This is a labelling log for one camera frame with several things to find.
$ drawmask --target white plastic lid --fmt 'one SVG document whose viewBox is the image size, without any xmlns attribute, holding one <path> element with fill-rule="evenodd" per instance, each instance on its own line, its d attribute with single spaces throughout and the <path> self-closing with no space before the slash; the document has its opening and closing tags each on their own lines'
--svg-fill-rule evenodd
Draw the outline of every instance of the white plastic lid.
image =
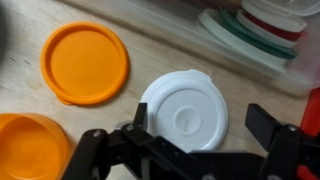
<svg viewBox="0 0 320 180">
<path fill-rule="evenodd" d="M 299 16 L 279 16 L 256 6 L 249 0 L 242 0 L 241 5 L 243 9 L 261 21 L 285 31 L 301 32 L 307 26 L 307 23 Z"/>
<path fill-rule="evenodd" d="M 320 12 L 320 0 L 252 0 L 298 16 L 310 16 Z"/>
<path fill-rule="evenodd" d="M 213 150 L 228 124 L 227 107 L 211 78 L 197 70 L 161 76 L 145 91 L 148 128 L 185 152 Z"/>
</svg>

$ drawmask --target black object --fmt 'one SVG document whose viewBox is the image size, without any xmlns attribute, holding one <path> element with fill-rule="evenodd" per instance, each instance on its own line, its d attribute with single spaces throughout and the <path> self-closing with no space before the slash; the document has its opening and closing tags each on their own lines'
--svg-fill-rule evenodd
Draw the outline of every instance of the black object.
<svg viewBox="0 0 320 180">
<path fill-rule="evenodd" d="M 320 177 L 320 136 L 280 125 L 257 104 L 249 105 L 246 126 L 269 152 L 266 158 L 251 153 L 185 153 L 145 131 L 146 112 L 147 104 L 140 103 L 133 124 L 111 134 L 102 129 L 84 133 L 63 180 L 103 180 L 117 164 L 143 180 L 297 179 L 298 164 Z"/>
</svg>

